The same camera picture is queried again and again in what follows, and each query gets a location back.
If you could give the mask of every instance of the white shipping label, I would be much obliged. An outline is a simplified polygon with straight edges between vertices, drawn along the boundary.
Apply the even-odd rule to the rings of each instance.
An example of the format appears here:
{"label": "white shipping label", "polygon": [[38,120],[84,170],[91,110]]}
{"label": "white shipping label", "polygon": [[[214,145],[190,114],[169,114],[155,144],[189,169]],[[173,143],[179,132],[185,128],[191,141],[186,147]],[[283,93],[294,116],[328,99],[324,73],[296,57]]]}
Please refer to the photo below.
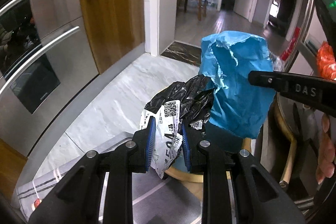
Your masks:
{"label": "white shipping label", "polygon": [[190,125],[192,128],[195,128],[195,129],[197,129],[197,130],[200,130],[200,129],[202,129],[203,121],[202,121],[202,120],[198,120],[198,121],[196,121],[196,122],[191,122],[189,125]]}
{"label": "white shipping label", "polygon": [[179,128],[180,100],[166,102],[154,114],[143,110],[140,119],[140,129],[147,127],[150,116],[156,119],[155,148],[152,157],[153,167],[160,178],[163,178],[182,144],[182,135],[177,133]]}

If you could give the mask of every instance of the human hand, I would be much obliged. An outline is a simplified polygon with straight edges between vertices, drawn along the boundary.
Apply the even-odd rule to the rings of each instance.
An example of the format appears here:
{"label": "human hand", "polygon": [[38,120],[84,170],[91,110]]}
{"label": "human hand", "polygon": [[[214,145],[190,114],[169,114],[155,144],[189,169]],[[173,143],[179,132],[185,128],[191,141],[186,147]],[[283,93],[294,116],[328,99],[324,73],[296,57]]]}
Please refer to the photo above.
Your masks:
{"label": "human hand", "polygon": [[316,169],[316,180],[321,184],[325,177],[331,178],[335,171],[335,146],[332,143],[328,132],[330,131],[330,120],[326,115],[322,117],[322,137],[320,140],[318,166]]}

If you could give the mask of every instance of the silver bolt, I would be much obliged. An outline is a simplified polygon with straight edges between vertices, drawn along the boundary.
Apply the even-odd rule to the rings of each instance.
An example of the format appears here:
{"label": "silver bolt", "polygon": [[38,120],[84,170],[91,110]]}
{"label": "silver bolt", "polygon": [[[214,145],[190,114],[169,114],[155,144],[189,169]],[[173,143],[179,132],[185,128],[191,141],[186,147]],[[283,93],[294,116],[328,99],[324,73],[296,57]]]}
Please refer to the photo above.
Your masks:
{"label": "silver bolt", "polygon": [[135,146],[135,142],[133,142],[133,141],[128,141],[127,143],[126,143],[126,147],[127,148],[133,148]]}
{"label": "silver bolt", "polygon": [[208,146],[210,146],[210,142],[206,141],[206,140],[202,140],[202,141],[199,142],[199,145],[202,146],[202,147],[208,147]]}
{"label": "silver bolt", "polygon": [[247,157],[250,154],[250,152],[246,149],[242,149],[239,151],[239,154],[243,157]]}
{"label": "silver bolt", "polygon": [[94,151],[94,150],[90,150],[90,151],[88,151],[87,153],[86,153],[86,156],[88,157],[88,158],[94,158],[95,156],[97,155],[97,152],[96,151]]}

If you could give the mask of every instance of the red bag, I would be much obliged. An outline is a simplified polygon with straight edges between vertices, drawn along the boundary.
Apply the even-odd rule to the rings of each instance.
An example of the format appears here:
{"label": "red bag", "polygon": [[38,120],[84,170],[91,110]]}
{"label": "red bag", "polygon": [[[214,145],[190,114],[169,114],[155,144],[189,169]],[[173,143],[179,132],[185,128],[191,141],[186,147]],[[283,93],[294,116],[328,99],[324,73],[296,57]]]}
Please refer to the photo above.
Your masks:
{"label": "red bag", "polygon": [[282,61],[286,61],[288,56],[291,54],[291,52],[293,51],[294,49],[294,45],[295,45],[295,42],[297,41],[298,37],[299,37],[299,33],[300,33],[300,28],[299,27],[296,27],[295,30],[294,30],[294,34],[293,34],[293,37],[289,43],[289,46],[287,47],[287,49],[285,49],[285,51],[280,55],[280,59]]}
{"label": "red bag", "polygon": [[325,79],[336,80],[336,63],[332,47],[323,41],[316,56],[320,76]]}

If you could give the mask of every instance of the dark marble threshold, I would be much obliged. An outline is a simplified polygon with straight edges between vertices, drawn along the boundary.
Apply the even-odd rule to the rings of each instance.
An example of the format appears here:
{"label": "dark marble threshold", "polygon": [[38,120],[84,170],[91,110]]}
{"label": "dark marble threshold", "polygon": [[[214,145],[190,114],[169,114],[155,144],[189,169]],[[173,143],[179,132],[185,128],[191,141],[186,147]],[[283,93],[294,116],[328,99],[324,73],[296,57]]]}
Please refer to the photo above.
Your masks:
{"label": "dark marble threshold", "polygon": [[161,55],[197,67],[201,65],[201,49],[180,42],[173,42]]}

